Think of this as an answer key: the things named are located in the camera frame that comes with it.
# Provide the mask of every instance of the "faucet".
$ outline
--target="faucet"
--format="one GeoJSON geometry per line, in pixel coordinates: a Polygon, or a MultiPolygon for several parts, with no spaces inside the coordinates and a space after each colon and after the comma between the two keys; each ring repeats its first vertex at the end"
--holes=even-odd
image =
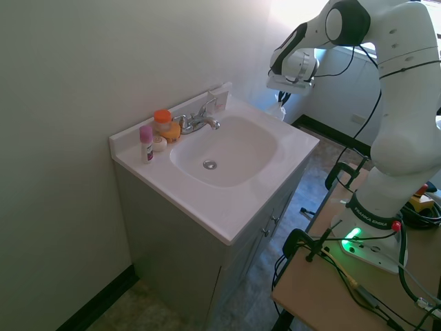
{"type": "Polygon", "coordinates": [[[215,120],[213,117],[206,117],[207,113],[207,105],[213,101],[217,100],[217,98],[213,98],[210,101],[206,102],[199,110],[198,114],[191,114],[190,118],[187,118],[186,115],[180,115],[173,118],[173,120],[179,120],[179,126],[181,127],[181,134],[189,134],[200,130],[206,124],[212,127],[213,130],[219,129],[221,124],[215,120]]]}

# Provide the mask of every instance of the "orange cap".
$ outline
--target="orange cap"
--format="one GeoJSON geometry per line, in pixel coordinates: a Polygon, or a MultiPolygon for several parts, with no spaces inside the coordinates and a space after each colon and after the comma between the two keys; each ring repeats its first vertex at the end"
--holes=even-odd
{"type": "Polygon", "coordinates": [[[172,121],[172,113],[167,109],[161,109],[154,112],[154,120],[158,123],[168,123],[172,121]]]}
{"type": "Polygon", "coordinates": [[[421,188],[416,191],[416,193],[414,195],[416,195],[417,197],[421,197],[429,188],[429,186],[427,185],[427,183],[425,183],[423,186],[421,186],[421,188]]]}

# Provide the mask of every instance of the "vanity cabinet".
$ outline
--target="vanity cabinet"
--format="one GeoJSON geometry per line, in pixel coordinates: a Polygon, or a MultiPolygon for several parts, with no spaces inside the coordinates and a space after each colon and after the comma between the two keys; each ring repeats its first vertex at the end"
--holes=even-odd
{"type": "Polygon", "coordinates": [[[256,210],[231,245],[116,163],[137,275],[171,309],[206,328],[274,236],[308,159],[256,210]]]}

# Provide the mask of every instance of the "white sink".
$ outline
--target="white sink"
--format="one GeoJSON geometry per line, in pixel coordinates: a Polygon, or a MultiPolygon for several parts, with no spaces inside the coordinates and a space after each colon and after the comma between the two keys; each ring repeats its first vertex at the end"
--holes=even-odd
{"type": "Polygon", "coordinates": [[[205,126],[172,149],[170,158],[176,167],[204,183],[228,188],[258,174],[277,149],[277,140],[253,122],[237,116],[220,121],[218,130],[205,126]],[[216,168],[204,168],[214,161],[216,168]]]}
{"type": "MultiPolygon", "coordinates": [[[[197,112],[206,100],[202,94],[170,111],[197,112]]],[[[139,127],[151,119],[110,137],[110,148],[113,160],[231,245],[318,139],[231,96],[214,118],[219,129],[182,135],[150,164],[141,162],[139,127]],[[206,169],[204,161],[217,167],[206,169]]]]}

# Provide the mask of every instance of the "green light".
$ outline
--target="green light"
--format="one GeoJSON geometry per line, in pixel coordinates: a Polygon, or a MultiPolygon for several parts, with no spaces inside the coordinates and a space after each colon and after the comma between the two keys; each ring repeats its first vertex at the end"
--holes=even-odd
{"type": "MultiPolygon", "coordinates": [[[[355,236],[358,236],[360,233],[361,233],[361,229],[360,228],[355,228],[350,233],[348,233],[348,235],[345,238],[346,239],[352,239],[355,236]]],[[[342,240],[342,245],[347,245],[348,243],[349,243],[348,240],[342,240]]]]}

